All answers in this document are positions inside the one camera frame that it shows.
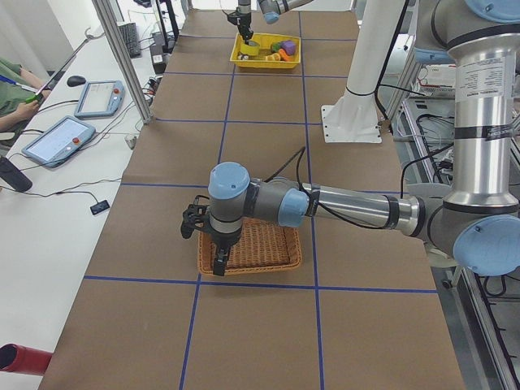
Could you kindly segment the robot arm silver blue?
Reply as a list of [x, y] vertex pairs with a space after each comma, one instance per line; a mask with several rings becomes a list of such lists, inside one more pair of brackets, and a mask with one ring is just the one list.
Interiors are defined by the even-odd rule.
[[422, 1], [418, 46], [444, 52], [456, 64], [453, 182], [445, 195], [391, 197], [282, 178], [255, 180], [238, 163], [220, 163], [210, 173], [209, 203], [198, 220], [215, 243], [216, 274], [225, 272], [244, 218], [295, 228], [318, 215], [397, 229], [479, 275], [518, 267], [519, 202], [509, 191], [509, 148], [519, 4]]
[[[280, 15], [292, 9], [304, 6], [312, 0], [262, 0], [258, 1], [264, 20], [268, 24], [275, 23]], [[229, 23], [237, 26], [238, 33], [245, 43], [249, 43], [254, 32], [251, 28], [252, 11], [250, 0], [239, 0], [236, 9], [227, 14]]]

